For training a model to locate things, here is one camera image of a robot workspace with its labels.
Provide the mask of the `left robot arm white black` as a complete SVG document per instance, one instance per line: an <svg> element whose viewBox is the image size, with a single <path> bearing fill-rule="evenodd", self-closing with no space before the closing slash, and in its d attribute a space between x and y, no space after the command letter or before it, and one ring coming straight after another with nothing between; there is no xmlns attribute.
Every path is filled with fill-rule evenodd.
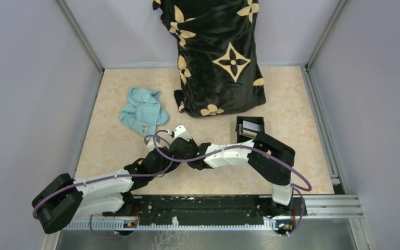
<svg viewBox="0 0 400 250"><path fill-rule="evenodd" d="M34 217L46 234L52 234L92 215L134 216L139 207L131 192L178 166L154 149L111 174L87 179L61 174L33 199Z"/></svg>

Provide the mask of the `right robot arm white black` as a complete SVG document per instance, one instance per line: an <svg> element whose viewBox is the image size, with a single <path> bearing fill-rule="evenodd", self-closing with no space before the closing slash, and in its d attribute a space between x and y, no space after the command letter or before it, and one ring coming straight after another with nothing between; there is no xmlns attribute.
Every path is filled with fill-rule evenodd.
<svg viewBox="0 0 400 250"><path fill-rule="evenodd" d="M295 150L279 140L259 133L254 139L228 145L202 143L193 139L176 138L169 147L169 155L184 159L197 170L223 166L250 166L272 184L272 207L287 214L293 207L291 168Z"/></svg>

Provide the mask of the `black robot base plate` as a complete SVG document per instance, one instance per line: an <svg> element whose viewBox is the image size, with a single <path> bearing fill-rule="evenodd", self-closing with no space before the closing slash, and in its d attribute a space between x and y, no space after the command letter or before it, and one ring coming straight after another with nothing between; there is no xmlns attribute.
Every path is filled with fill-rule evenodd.
<svg viewBox="0 0 400 250"><path fill-rule="evenodd" d="M131 216L138 223L170 224L176 217L183 226L262 224L264 218L297 222L307 215L303 199L288 206L275 204L270 195L126 195L126 203L105 217Z"/></svg>

